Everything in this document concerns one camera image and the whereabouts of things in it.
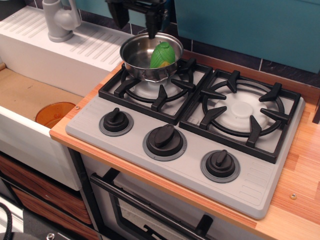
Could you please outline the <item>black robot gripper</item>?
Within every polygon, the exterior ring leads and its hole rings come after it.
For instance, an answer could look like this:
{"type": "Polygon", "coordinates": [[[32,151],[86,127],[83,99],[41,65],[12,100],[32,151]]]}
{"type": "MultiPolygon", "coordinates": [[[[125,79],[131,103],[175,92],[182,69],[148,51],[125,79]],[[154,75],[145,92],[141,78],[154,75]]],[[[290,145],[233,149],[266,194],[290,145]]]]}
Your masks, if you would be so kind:
{"type": "Polygon", "coordinates": [[[120,29],[129,22],[129,10],[145,15],[148,38],[154,39],[162,29],[166,0],[106,0],[109,12],[120,29]]]}

